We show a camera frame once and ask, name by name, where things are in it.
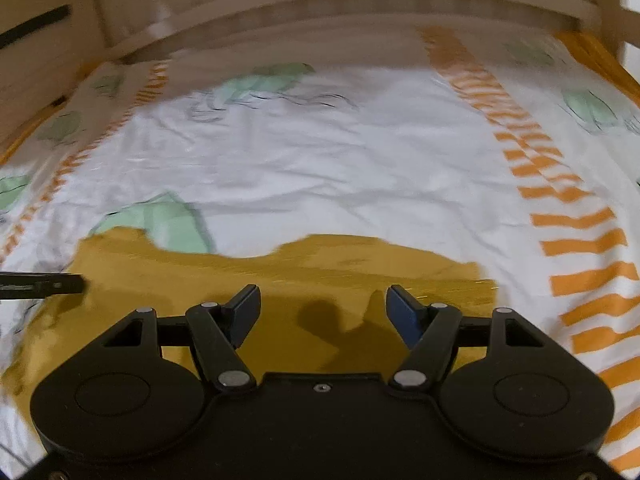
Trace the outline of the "mustard yellow knit sweater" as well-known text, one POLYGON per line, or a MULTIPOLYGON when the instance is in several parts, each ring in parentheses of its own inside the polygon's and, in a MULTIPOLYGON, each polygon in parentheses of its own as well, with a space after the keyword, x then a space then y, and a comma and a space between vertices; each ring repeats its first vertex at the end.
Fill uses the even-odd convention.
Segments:
POLYGON ((168 252, 139 230, 115 228, 83 240, 70 268, 87 280, 86 291, 48 299, 2 374, 21 411, 41 379, 138 307, 180 315, 254 284, 262 312, 240 356, 255 376, 389 375, 407 355, 386 318, 390 286, 478 316, 491 312, 498 292, 474 263, 350 235, 311 235, 266 256, 230 258, 168 252))

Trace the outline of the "orange bed sheet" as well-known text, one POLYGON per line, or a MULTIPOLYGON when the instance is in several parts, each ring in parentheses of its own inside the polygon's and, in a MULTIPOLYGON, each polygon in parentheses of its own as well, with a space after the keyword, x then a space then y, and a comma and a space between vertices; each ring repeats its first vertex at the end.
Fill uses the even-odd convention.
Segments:
POLYGON ((568 32, 567 30, 557 32, 554 36, 564 44, 578 63, 607 80, 634 104, 640 105, 640 84, 620 65, 617 58, 608 52, 596 36, 590 32, 568 32))

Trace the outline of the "white patterned duvet cover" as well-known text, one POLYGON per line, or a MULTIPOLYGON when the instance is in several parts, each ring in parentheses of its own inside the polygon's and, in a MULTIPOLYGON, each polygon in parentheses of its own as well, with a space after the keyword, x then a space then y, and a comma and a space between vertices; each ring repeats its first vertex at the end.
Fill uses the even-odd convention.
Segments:
MULTIPOLYGON (((255 258, 311 235, 474 263, 615 399, 639 474, 639 107, 555 36, 320 29, 104 63, 1 156, 1 266, 73 272, 115 228, 255 258)), ((1 377, 47 300, 1 306, 1 377)), ((1 384, 1 473, 43 450, 1 384)))

